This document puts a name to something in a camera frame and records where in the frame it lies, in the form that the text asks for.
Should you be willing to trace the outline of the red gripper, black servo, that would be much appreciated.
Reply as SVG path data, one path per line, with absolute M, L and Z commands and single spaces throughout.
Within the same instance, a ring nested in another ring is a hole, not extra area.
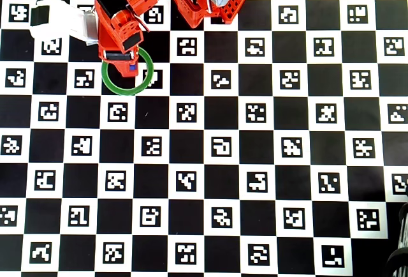
M 99 56 L 115 66 L 122 77 L 129 77 L 129 62 L 138 60 L 143 33 L 133 17 L 100 18 L 98 28 Z

